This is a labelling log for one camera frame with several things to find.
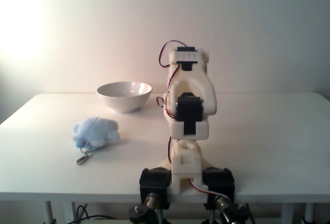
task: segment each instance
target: stuffed animal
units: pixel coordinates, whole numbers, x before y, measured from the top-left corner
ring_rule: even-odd
[[[119,139],[118,124],[114,120],[89,117],[73,127],[77,148],[96,150]]]

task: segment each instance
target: white bowl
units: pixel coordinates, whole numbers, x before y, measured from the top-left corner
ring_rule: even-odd
[[[146,83],[119,81],[105,84],[96,92],[110,109],[120,113],[137,111],[148,100],[152,87]]]

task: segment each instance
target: white table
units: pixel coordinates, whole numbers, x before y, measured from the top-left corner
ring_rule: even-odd
[[[0,125],[0,200],[139,202],[139,178],[167,156],[169,128],[151,95],[142,110],[109,112],[96,94],[41,94]],[[218,94],[203,157],[234,175],[239,202],[330,202],[330,102],[315,93]],[[121,140],[82,166],[72,126],[117,120]],[[172,202],[206,201],[191,190]]]

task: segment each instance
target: red wire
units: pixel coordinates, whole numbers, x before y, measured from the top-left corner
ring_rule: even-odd
[[[172,76],[171,76],[171,78],[170,78],[169,84],[167,85],[167,88],[170,87],[170,85],[171,85],[171,83],[172,83],[172,80],[173,80],[175,74],[178,72],[179,68],[180,68],[180,64],[177,65],[175,71],[173,72],[173,74],[172,74]]]
[[[160,66],[162,66],[163,68],[168,68],[168,67],[170,67],[169,64],[167,64],[167,65],[163,65],[163,64],[161,64],[161,62],[160,62],[160,60],[161,60],[161,56],[162,56],[162,54],[163,54],[163,52],[164,52],[164,49],[165,49],[165,47],[167,46],[167,44],[170,43],[170,42],[177,42],[177,43],[180,43],[181,45],[187,46],[184,42],[181,42],[181,41],[179,41],[179,40],[169,40],[168,42],[166,42],[166,43],[163,45],[162,49],[160,50],[159,58],[158,58],[158,62],[159,62],[159,64],[160,64]]]
[[[169,158],[170,163],[172,163],[172,161],[171,161],[171,141],[172,141],[172,137],[170,136],[169,143],[167,145],[167,156]]]
[[[163,101],[163,103],[165,103],[165,101],[164,101],[164,99],[162,98],[162,97],[160,97],[160,96],[158,96],[157,98],[156,98],[156,101],[157,101],[157,104],[160,106],[160,107],[163,107],[164,105],[160,105],[159,104],[159,99],[161,99],[162,101]]]

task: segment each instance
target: black clamp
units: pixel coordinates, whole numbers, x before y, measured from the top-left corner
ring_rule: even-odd
[[[305,220],[305,218],[302,218],[302,221],[304,224],[316,224],[316,222],[313,220],[313,222],[308,222],[307,220]]]
[[[163,167],[144,169],[140,177],[141,203],[150,200],[150,203],[157,205],[155,209],[168,210],[170,203],[167,188],[170,186],[171,178],[171,171]]]
[[[227,196],[231,202],[234,201],[235,185],[232,172],[228,169],[209,167],[203,170],[203,182],[208,186],[208,190]],[[204,204],[207,210],[216,209],[216,196],[208,194],[207,203]]]
[[[51,224],[56,224],[56,219],[53,219],[53,222]]]

